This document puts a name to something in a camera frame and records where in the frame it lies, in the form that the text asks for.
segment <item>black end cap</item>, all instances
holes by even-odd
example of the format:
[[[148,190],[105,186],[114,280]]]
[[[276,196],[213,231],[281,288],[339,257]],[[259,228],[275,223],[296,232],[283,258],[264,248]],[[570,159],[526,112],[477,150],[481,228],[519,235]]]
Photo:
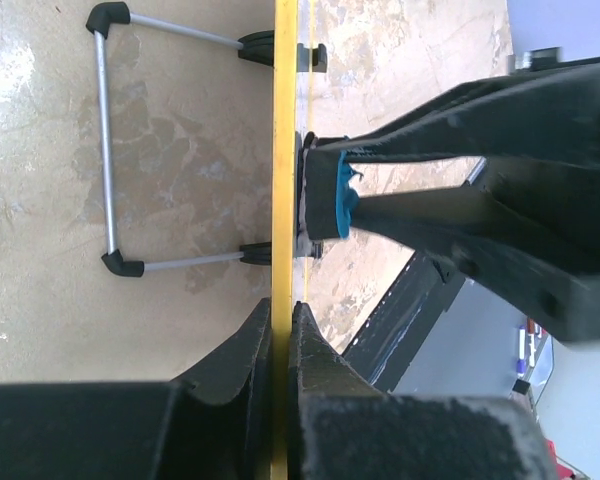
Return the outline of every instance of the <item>black end cap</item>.
[[[125,262],[120,250],[116,250],[113,253],[105,253],[101,258],[109,271],[119,277],[140,278],[144,274],[144,262]]]
[[[126,3],[104,2],[93,7],[87,20],[87,30],[91,33],[98,32],[107,38],[112,23],[120,25],[131,23],[131,12]]]
[[[240,245],[240,251],[244,253],[244,257],[240,259],[242,263],[261,267],[271,266],[271,242]]]
[[[256,32],[239,38],[242,49],[238,50],[238,58],[249,62],[273,67],[273,49],[275,35],[273,30]]]
[[[316,260],[320,260],[322,258],[322,254],[324,253],[324,242],[313,242],[311,246],[311,258],[315,258]]]
[[[314,73],[327,73],[329,60],[327,57],[327,47],[323,43],[318,44],[311,50],[311,66]]]

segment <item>gray surface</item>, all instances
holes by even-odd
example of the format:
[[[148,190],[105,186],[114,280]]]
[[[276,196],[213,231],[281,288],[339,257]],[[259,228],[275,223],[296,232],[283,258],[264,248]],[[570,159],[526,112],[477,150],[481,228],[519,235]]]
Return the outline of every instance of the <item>gray surface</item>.
[[[393,393],[508,397],[517,379],[518,327],[525,320],[497,295],[465,282]]]

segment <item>marker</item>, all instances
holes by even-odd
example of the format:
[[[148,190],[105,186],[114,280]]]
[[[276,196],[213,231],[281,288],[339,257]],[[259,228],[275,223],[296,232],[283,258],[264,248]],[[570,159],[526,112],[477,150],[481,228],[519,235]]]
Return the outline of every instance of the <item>marker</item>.
[[[534,368],[536,366],[536,336],[532,333],[529,335],[529,366]]]
[[[527,335],[529,335],[529,367],[536,366],[536,322],[527,318]]]
[[[518,372],[518,376],[519,377],[523,377],[524,376],[524,372],[526,371],[527,365],[525,362],[525,345],[526,345],[526,336],[527,336],[527,331],[526,328],[524,328],[524,325],[521,325],[519,330],[518,330],[518,362],[516,364],[516,371]]]

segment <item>metal frame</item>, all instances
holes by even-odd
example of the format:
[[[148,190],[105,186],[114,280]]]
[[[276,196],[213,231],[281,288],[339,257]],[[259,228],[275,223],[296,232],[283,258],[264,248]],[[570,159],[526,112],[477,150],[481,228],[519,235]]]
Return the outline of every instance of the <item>metal frame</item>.
[[[142,25],[156,30],[162,30],[191,38],[198,38],[218,43],[235,50],[242,50],[244,44],[237,40],[204,32],[195,28],[165,22],[156,18],[145,17],[129,12],[130,23]],[[115,186],[113,173],[113,158],[111,150],[111,124],[109,114],[109,89],[107,76],[106,32],[93,32],[95,37],[96,63],[98,68],[98,97],[100,105],[100,133],[102,139],[102,181],[104,190],[104,213],[106,224],[107,255],[113,255],[119,250],[117,239],[117,219],[115,211]],[[144,263],[144,272],[164,270],[168,268],[191,267],[207,263],[225,262],[243,258],[244,252],[232,252],[221,255],[177,259],[165,262]]]

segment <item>stained floor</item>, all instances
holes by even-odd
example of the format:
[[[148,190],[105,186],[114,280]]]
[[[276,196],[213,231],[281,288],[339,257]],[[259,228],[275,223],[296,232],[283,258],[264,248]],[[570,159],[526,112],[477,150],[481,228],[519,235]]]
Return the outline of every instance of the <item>stained floor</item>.
[[[95,2],[0,0],[0,381],[169,378],[233,333],[267,269],[209,265],[120,279],[105,250]],[[327,0],[313,125],[355,135],[453,85],[504,72],[505,0]],[[273,2],[135,0],[132,10],[239,38]],[[146,261],[270,238],[272,73],[231,50],[137,26],[109,49],[122,250]],[[361,193],[460,183],[471,159],[365,167]],[[343,348],[410,252],[364,234],[309,268],[308,299]]]

